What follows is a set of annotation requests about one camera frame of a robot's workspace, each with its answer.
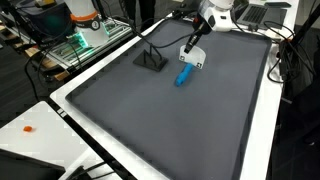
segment white surface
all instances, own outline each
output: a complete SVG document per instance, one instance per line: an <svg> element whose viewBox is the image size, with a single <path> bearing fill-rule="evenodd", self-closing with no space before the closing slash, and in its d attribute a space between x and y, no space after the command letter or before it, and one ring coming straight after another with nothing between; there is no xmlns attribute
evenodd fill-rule
<svg viewBox="0 0 320 180"><path fill-rule="evenodd" d="M25 126L33 127L24 132ZM66 179L77 167L89 168L102 159L45 102L31 109L0 129L0 149L25 155L65 168L60 178ZM112 172L104 165L89 173L91 177ZM116 174L104 179L120 179Z"/></svg>
<svg viewBox="0 0 320 180"><path fill-rule="evenodd" d="M264 4L266 1L253 0L252 3ZM293 29L297 13L298 0L288 0L292 8L288 9L284 25ZM68 93L74 90L81 83L86 81L101 68L110 63L113 59L125 52L129 47L139 41L134 38L127 44L117 49L115 52L99 61L90 69L51 94L54 100L64 109L73 119L75 119L85 130L90 133L110 154L112 154L124 167L126 167L138 179L166 179L157 170L144 162L132 151L122 145L119 141L98 127L85 115L75 109L65 100ZM267 166L272 147L272 140L278 114L279 102L281 97L281 86L270 82L267 79L268 69L275 63L275 52L277 47L273 46L264 69L264 76L260 87L257 100L256 111L254 113L251 132L248 140L247 150L241 180L264 180L266 177Z"/></svg>

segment blue object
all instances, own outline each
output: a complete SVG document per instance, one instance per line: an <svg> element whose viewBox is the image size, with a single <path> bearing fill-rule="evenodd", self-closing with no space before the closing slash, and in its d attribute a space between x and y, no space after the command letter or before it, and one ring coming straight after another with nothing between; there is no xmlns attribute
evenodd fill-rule
<svg viewBox="0 0 320 180"><path fill-rule="evenodd" d="M180 87L188 78L190 72L192 71L193 65L188 63L184 69L182 70L182 72L178 75L177 79L176 79L176 86Z"/></svg>

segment orange object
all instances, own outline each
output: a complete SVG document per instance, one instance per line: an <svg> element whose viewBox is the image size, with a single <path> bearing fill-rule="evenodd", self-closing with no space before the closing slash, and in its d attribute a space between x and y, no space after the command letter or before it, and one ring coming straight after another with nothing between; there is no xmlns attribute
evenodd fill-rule
<svg viewBox="0 0 320 180"><path fill-rule="evenodd" d="M32 131L32 127L31 127L31 126L25 126L25 127L23 128L23 131L31 132L31 131Z"/></svg>
<svg viewBox="0 0 320 180"><path fill-rule="evenodd" d="M75 16L73 14L71 14L70 16L71 16L71 19L74 21L88 21L90 19L95 18L97 15L98 15L98 12L95 11L92 14L89 14L87 16Z"/></svg>

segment wire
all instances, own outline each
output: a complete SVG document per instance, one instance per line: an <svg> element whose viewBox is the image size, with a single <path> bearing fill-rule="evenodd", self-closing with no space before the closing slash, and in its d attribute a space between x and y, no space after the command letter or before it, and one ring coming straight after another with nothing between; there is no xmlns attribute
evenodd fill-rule
<svg viewBox="0 0 320 180"><path fill-rule="evenodd" d="M237 21L233 18L233 17L235 17L234 7L232 7L232 13L233 13L233 15L231 15L232 22L237 26L237 28L240 31L244 32L244 30L238 25Z"/></svg>
<svg viewBox="0 0 320 180"><path fill-rule="evenodd" d="M110 174L113 174L113 173L115 173L115 172L114 172L114 171L112 171L112 172L109 172L109 173L107 173L107 174L104 174L104 175L101 175L101 176L94 177L94 178L92 178L92 179L100 179L100 178L102 178L102 177L109 176Z"/></svg>
<svg viewBox="0 0 320 180"><path fill-rule="evenodd" d="M79 58L79 55L78 55L77 51L74 49L74 47L72 46L72 44L70 42L67 41L67 43L69 44L69 46L71 46L71 48L73 49L74 54L77 56L79 67L81 69L81 72L83 72L82 64L81 64L81 61L80 61L80 58Z"/></svg>
<svg viewBox="0 0 320 180"><path fill-rule="evenodd" d="M94 165L94 166L91 166L91 167L89 167L88 169L83 170L83 171L80 172L79 174L73 176L70 180L78 179L79 176L81 176L81 175L83 175L83 174L85 174L85 173L88 173L88 172L90 172L90 171L92 171L92 170L94 170L94 169L96 169L96 168L98 168L98 167L100 167L100 166L105 165L105 164L106 164L105 162L101 162L101 163L99 163L99 164L96 164L96 165Z"/></svg>
<svg viewBox="0 0 320 180"><path fill-rule="evenodd" d="M24 72L26 73L26 75L27 75L27 77L28 77L28 79L29 79L29 81L30 81L30 84L31 84L31 87L32 87L32 90L33 90L33 94L34 94L35 99L37 100L37 102L40 102L39 97L38 97L38 94L37 94L36 87L35 87L35 85L34 85L34 82L33 82L32 78L31 78L29 72L28 72L28 65L29 65L29 63L31 62L33 56L31 56L31 57L28 59L27 63L24 65Z"/></svg>
<svg viewBox="0 0 320 180"><path fill-rule="evenodd" d="M13 20L14 20L14 24L16 25L17 30L18 30L18 36L19 36L20 42L23 44L23 40L21 38L21 31L20 31L20 27L18 26L18 22L15 17L13 17Z"/></svg>
<svg viewBox="0 0 320 180"><path fill-rule="evenodd" d="M18 7L17 10L18 9L34 8L34 7L38 8L37 6L24 6L24 7Z"/></svg>
<svg viewBox="0 0 320 180"><path fill-rule="evenodd" d="M291 32L291 35L289 37L285 37L281 33L274 31L270 26L267 25L268 23L273 23L273 24L276 24L276 25L279 25L279 26L282 26L282 27L286 28L287 30L289 30ZM276 33L279 36L284 38L284 40L279 44L279 56L280 56L280 58L274 64L274 66L268 71L268 74L267 74L268 79L270 81L275 82L275 83L290 82L290 81L296 79L300 75L300 73L302 71L302 69L301 69L302 65L305 66L308 69L308 71L311 73L310 74L310 78L311 79L312 79L311 75L316 76L316 72L315 72L315 70L314 70L314 68L312 66L311 59L310 59L308 53L305 51L305 49L299 44L298 47L300 47L300 49L302 49L302 51L304 52L309 64L307 64L305 62L305 60L302 57L302 55L298 52L298 47L293 47L293 45L288 40L288 38L290 38L291 36L294 36L294 33L293 33L292 30L290 30L288 27L286 27L286 26L284 26L282 24L279 24L279 23L276 23L276 22L272 22L272 21L266 21L266 22L264 22L264 25L268 29L273 31L274 33ZM293 55L297 56L298 61L296 61L296 62L292 61ZM274 79L272 79L270 77L270 74L275 69L275 67L280 64L280 61L281 61L281 63L284 63L284 65L281 65L282 68L280 67L280 75L286 77L286 78L283 77L283 81L282 82L281 81L276 81L276 80L274 80Z"/></svg>
<svg viewBox="0 0 320 180"><path fill-rule="evenodd" d="M278 25L278 26L284 27L284 28L286 28L288 31L290 31L291 35L290 35L289 37L285 37L285 36L282 35L281 33L273 30L269 25L267 25L267 23L272 23L272 24L276 24L276 25ZM285 25L283 25L283 24L280 24L280 23L277 23L277 22L273 22L273 21L264 21L263 24L264 24L270 31L272 31L272 32L278 34L279 36L283 37L283 39L288 39L288 38L294 36L294 32L293 32L290 28L288 28L287 26L285 26Z"/></svg>
<svg viewBox="0 0 320 180"><path fill-rule="evenodd" d="M143 36L142 34L140 34L139 32L137 32L136 28L133 26L133 24L131 23L131 20L129 19L129 17L128 17L128 15L127 15L127 12L126 12L126 10L125 10L125 2L124 2L123 0L119 0L119 3L120 3L120 8L121 8L124 16L125 16L126 19L128 20L129 25L130 25L131 29L133 30L133 32L134 32L137 36L139 36L143 41L145 41L147 44L149 44L152 48L154 48L154 49L160 49L160 48L169 47L169 46L177 43L178 41L180 41L180 40L182 40L182 39L184 39L184 38L186 38L186 37L192 36L192 35L194 35L194 34L196 34L196 33L199 32L199 30L196 30L196 31L194 31L193 33L184 35L184 36L182 36L182 37L180 37L180 38L178 38L178 39L174 40L173 42L171 42L171 43L169 43L169 44L166 44L166 45L161 45L161 46L159 46L159 45L154 45L154 44L152 44L151 42L149 42L149 41L146 39L146 36ZM165 21L168 21L168 20L170 20L170 19L173 19L174 17L167 18L167 19L161 21L148 35L150 35L152 32L154 32L154 31L155 31L158 27L160 27L160 25L163 24Z"/></svg>
<svg viewBox="0 0 320 180"><path fill-rule="evenodd" d="M44 61L44 59L47 57L47 55L49 54L49 52L54 48L54 46L57 44L58 42L54 43L46 52L45 54L42 56L41 60L39 61L39 65L37 67L37 77L38 77L38 81L40 83L40 85L43 87L43 88L46 88L45 85L42 84L42 81L41 81L41 78L40 78L40 67L42 65L42 62Z"/></svg>
<svg viewBox="0 0 320 180"><path fill-rule="evenodd" d="M311 14L312 14L312 12L313 12L313 9L314 9L314 6L316 5L316 2L317 2L317 0L313 0L311 9L310 9L310 11L309 11L309 17L308 17L308 19L310 18ZM307 32L303 35L303 37L301 38L301 40L299 41L299 43L302 43L302 41L304 40L306 34L307 34Z"/></svg>

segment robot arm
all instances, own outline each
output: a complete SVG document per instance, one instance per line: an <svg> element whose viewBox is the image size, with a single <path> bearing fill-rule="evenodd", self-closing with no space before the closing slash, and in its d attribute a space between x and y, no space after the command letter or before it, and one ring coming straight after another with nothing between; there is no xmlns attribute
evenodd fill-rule
<svg viewBox="0 0 320 180"><path fill-rule="evenodd" d="M234 0L203 0L199 6L197 17L193 21L196 33L189 38L184 50L189 53L203 34L211 31L227 32L232 29L230 10Z"/></svg>

